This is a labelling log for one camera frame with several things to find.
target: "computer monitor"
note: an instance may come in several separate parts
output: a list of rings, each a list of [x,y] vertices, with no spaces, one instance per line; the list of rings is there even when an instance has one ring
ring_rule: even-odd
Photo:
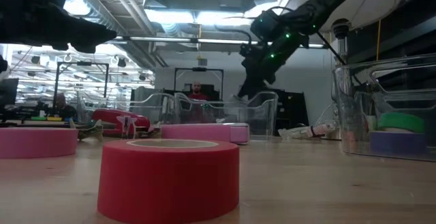
[[[15,105],[18,78],[0,81],[0,106]]]

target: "cardboard core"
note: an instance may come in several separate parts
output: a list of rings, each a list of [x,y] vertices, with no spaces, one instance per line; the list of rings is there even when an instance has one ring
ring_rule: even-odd
[[[132,146],[147,146],[158,148],[206,148],[217,146],[215,142],[195,141],[195,140],[136,140],[130,141]]]

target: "pink tape roll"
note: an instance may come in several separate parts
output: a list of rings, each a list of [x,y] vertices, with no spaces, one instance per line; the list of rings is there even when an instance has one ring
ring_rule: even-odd
[[[162,125],[164,139],[212,140],[247,144],[249,126],[244,123]]]
[[[72,155],[76,129],[13,127],[0,129],[0,159],[29,159]]]

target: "clear plastic bin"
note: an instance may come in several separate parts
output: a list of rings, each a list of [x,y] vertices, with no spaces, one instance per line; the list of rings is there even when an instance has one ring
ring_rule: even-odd
[[[436,161],[435,54],[340,67],[334,80],[345,152]]]
[[[247,123],[252,140],[267,140],[274,134],[278,95],[258,93],[249,101],[199,101],[176,93],[177,123]]]
[[[151,125],[173,124],[176,118],[174,96],[169,94],[152,94],[144,101],[123,101],[96,97],[78,91],[77,98],[77,114],[80,124],[89,123],[94,111],[99,108],[133,112],[136,115],[147,117]]]

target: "wooden table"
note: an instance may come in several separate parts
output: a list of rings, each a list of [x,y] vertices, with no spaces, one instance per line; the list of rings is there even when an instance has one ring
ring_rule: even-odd
[[[0,159],[0,223],[117,223],[96,213],[101,144]],[[348,156],[338,142],[240,148],[240,204],[203,223],[434,223],[436,163]]]

